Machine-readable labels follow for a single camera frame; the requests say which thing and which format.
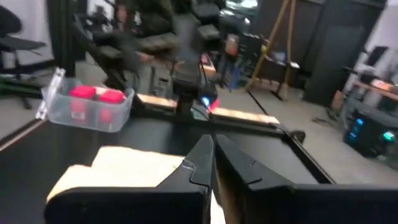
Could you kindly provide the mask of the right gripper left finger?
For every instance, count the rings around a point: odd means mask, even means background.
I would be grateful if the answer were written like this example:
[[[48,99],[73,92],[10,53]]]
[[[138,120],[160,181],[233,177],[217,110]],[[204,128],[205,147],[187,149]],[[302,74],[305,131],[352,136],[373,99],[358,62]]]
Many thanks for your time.
[[[214,143],[185,156],[103,146],[91,166],[70,166],[47,197],[53,224],[204,224],[211,220]]]

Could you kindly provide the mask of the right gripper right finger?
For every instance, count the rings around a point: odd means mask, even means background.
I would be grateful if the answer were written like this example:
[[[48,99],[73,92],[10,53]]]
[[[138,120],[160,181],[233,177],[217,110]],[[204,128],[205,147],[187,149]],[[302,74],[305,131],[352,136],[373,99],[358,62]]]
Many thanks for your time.
[[[295,184],[253,159],[224,135],[216,167],[227,223],[397,223],[397,189],[372,185]]]

